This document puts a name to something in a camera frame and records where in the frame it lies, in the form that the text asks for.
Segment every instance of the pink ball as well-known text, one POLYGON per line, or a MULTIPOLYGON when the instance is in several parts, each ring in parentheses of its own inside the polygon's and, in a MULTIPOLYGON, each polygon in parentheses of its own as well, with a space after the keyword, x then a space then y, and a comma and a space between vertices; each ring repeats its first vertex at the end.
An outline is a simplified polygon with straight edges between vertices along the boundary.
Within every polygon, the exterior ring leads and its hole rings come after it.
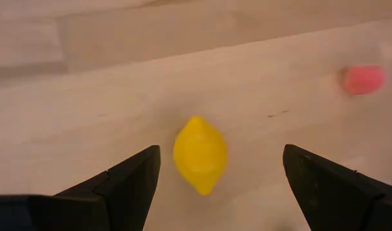
POLYGON ((370 94, 380 89, 386 80, 385 70, 377 65, 348 68, 344 76, 344 89, 353 95, 370 94))

